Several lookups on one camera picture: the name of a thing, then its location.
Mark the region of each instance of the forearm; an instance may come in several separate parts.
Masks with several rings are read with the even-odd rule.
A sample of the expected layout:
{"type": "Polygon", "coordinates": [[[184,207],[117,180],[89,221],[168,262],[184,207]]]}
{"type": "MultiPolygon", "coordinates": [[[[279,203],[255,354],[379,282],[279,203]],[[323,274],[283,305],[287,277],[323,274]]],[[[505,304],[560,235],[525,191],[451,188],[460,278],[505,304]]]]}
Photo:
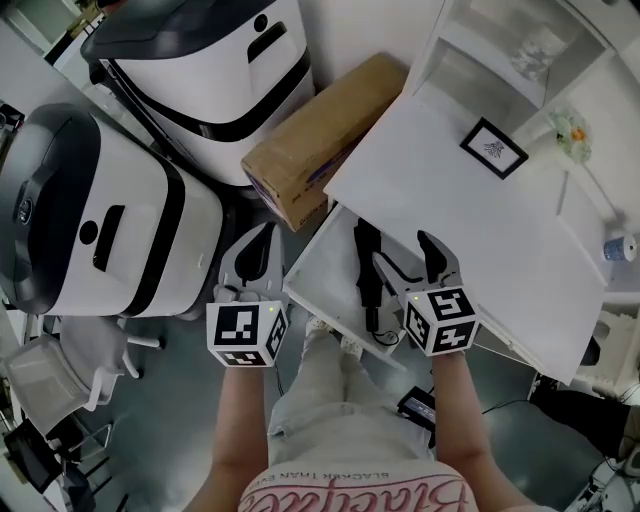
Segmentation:
{"type": "Polygon", "coordinates": [[[433,358],[438,460],[468,482],[480,512],[531,505],[500,471],[482,419],[467,361],[461,353],[433,358]]]}
{"type": "Polygon", "coordinates": [[[232,512],[251,481],[268,467],[264,375],[228,368],[214,434],[213,464],[188,512],[232,512]]]}
{"type": "Polygon", "coordinates": [[[214,465],[268,466],[264,419],[264,372],[257,368],[228,368],[214,435],[214,465]]]}
{"type": "Polygon", "coordinates": [[[456,352],[436,356],[432,364],[438,460],[455,467],[457,460],[490,454],[489,436],[464,355],[456,352]]]}

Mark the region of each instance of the white wall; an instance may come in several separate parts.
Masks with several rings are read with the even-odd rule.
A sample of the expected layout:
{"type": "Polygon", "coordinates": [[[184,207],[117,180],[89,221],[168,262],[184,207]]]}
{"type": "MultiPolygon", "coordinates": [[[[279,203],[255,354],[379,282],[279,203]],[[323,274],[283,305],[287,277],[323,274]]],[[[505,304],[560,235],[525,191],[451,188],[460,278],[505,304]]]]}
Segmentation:
{"type": "Polygon", "coordinates": [[[0,98],[23,114],[44,103],[89,100],[0,19],[0,98]]]}
{"type": "Polygon", "coordinates": [[[368,57],[385,51],[410,66],[424,42],[431,0],[298,0],[316,83],[326,87],[368,57]]]}

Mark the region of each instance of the black framed picture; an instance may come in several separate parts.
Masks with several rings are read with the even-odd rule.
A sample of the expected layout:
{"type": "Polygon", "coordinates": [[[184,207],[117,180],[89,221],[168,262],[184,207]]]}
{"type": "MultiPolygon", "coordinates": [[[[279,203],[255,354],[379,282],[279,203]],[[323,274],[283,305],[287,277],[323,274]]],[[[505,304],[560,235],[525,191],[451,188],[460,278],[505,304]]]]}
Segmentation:
{"type": "Polygon", "coordinates": [[[502,180],[529,159],[529,155],[484,117],[460,147],[502,180]]]}

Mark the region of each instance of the gray floor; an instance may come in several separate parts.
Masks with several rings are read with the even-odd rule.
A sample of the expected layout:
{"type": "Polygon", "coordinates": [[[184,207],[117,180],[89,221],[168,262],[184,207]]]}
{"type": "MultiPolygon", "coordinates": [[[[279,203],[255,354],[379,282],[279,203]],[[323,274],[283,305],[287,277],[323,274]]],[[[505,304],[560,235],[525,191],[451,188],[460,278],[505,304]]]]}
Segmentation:
{"type": "MultiPolygon", "coordinates": [[[[313,234],[313,226],[297,236],[287,234],[290,266],[313,234]]],[[[300,360],[308,317],[293,307],[291,328],[278,357],[285,389],[300,360]]],[[[203,320],[132,321],[134,333],[167,339],[163,352],[134,347],[132,357],[144,378],[123,377],[112,402],[83,419],[91,425],[113,420],[116,426],[108,453],[114,481],[99,495],[99,510],[113,511],[123,492],[131,496],[129,511],[180,511],[205,478],[223,368],[207,352],[203,320]]],[[[412,386],[431,388],[430,362],[403,343],[397,357],[410,371],[399,372],[372,357],[363,358],[373,380],[399,399],[412,386]]],[[[517,362],[473,348],[468,352],[476,389],[484,408],[526,398],[534,371],[517,362]]],[[[278,398],[275,372],[268,372],[267,410],[278,398]]],[[[546,418],[528,403],[489,412],[486,423],[499,466],[529,497],[563,509],[584,485],[601,455],[579,434],[546,418]]]]}

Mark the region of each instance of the white drawer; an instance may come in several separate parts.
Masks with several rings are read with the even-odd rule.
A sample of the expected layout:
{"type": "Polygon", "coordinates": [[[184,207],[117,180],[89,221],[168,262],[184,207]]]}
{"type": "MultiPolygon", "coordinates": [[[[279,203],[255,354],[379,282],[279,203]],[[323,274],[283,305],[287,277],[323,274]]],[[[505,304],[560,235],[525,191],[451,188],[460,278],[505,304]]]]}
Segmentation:
{"type": "MultiPolygon", "coordinates": [[[[284,290],[302,307],[338,332],[355,339],[365,350],[398,369],[406,370],[392,357],[393,351],[403,342],[405,332],[401,315],[394,313],[399,304],[386,289],[383,289],[379,311],[380,332],[396,333],[400,340],[398,345],[380,345],[365,328],[364,309],[356,287],[360,263],[353,228],[357,223],[355,214],[337,205],[285,277],[284,290]]],[[[384,234],[382,249],[409,274],[417,273],[415,270],[423,265],[384,234]]]]}

